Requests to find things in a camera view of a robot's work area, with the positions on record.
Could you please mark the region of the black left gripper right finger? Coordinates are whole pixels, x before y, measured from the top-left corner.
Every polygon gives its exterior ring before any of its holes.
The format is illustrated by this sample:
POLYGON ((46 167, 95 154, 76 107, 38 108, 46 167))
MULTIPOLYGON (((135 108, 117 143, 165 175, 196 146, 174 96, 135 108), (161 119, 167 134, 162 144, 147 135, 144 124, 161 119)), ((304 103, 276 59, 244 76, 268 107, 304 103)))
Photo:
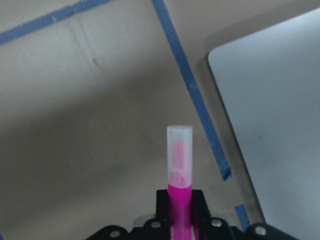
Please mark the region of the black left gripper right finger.
POLYGON ((244 231, 225 219, 212 216, 202 190, 192 191, 191 223, 197 240, 293 240, 294 237, 266 223, 254 223, 244 231))

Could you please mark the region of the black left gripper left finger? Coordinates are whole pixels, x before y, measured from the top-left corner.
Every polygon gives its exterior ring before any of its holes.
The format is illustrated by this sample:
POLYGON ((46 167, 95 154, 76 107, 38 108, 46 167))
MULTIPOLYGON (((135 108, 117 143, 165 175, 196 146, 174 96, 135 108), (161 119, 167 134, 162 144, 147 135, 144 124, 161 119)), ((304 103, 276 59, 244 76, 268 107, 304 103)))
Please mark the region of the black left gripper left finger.
POLYGON ((118 225, 108 225, 88 237, 89 240, 169 240, 171 220, 169 196, 166 189, 156 191, 155 216, 131 231, 118 225))

